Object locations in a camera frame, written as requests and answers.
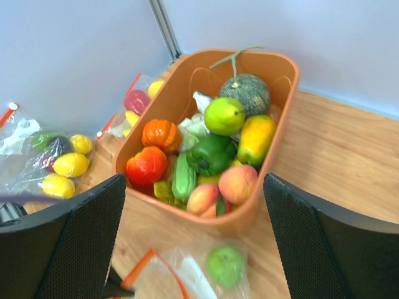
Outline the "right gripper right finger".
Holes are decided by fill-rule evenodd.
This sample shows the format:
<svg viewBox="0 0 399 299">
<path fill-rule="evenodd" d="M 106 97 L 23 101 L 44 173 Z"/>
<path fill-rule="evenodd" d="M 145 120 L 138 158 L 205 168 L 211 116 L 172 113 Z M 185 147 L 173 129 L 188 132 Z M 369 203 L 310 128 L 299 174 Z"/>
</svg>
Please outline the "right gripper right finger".
<svg viewBox="0 0 399 299">
<path fill-rule="evenodd" d="M 398 224 L 272 173 L 263 188 L 291 298 L 398 298 Z"/>
</svg>

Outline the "clear zip bag orange seal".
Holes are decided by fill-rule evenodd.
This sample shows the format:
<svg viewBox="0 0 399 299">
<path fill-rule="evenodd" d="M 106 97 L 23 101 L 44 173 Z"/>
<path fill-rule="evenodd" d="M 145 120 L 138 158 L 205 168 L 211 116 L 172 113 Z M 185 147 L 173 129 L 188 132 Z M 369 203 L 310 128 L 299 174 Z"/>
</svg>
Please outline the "clear zip bag orange seal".
<svg viewBox="0 0 399 299">
<path fill-rule="evenodd" d="M 206 269 L 209 252 L 221 245 L 236 247 L 244 256 L 245 269 L 233 289 L 215 284 Z M 122 280 L 135 289 L 134 298 L 251 298 L 246 250 L 233 240 L 195 240 L 164 252 L 150 248 Z"/>
</svg>

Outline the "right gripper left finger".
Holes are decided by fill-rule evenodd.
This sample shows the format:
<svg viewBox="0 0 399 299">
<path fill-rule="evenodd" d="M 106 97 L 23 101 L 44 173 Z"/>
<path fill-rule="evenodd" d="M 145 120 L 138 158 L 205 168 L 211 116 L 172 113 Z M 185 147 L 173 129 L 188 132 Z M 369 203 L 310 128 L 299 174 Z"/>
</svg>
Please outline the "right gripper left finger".
<svg viewBox="0 0 399 299">
<path fill-rule="evenodd" d="M 1 223 L 2 298 L 101 298 L 125 203 L 115 174 L 79 195 Z"/>
</svg>

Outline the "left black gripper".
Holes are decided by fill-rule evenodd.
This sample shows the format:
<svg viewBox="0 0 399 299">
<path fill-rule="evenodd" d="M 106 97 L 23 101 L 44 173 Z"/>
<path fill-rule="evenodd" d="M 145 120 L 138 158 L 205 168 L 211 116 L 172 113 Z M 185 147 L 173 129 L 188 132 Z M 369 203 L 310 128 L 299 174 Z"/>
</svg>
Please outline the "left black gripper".
<svg viewBox="0 0 399 299">
<path fill-rule="evenodd" d="M 101 298 L 135 297 L 135 289 L 122 286 L 122 279 L 110 264 L 103 282 Z"/>
</svg>

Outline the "green fake apple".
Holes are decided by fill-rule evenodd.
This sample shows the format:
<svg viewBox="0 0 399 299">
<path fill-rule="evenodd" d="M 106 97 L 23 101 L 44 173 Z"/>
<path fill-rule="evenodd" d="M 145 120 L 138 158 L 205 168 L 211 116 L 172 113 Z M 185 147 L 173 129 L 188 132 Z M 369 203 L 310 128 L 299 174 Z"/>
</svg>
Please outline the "green fake apple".
<svg viewBox="0 0 399 299">
<path fill-rule="evenodd" d="M 244 256 L 230 245 L 213 248 L 206 259 L 206 269 L 212 281 L 224 289 L 236 287 L 244 273 Z"/>
<path fill-rule="evenodd" d="M 233 136 L 244 125 L 243 105 L 235 98 L 214 99 L 206 108 L 204 122 L 210 132 L 221 136 Z"/>
</svg>

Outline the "small orange fake pumpkin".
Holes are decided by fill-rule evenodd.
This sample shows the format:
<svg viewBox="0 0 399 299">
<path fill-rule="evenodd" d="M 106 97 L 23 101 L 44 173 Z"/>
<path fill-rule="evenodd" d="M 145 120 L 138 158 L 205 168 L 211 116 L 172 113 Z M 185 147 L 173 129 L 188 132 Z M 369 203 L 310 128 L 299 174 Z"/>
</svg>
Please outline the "small orange fake pumpkin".
<svg viewBox="0 0 399 299">
<path fill-rule="evenodd" d="M 178 127 L 169 120 L 153 119 L 142 132 L 144 146 L 157 146 L 166 153 L 178 150 L 182 142 L 182 134 Z"/>
</svg>

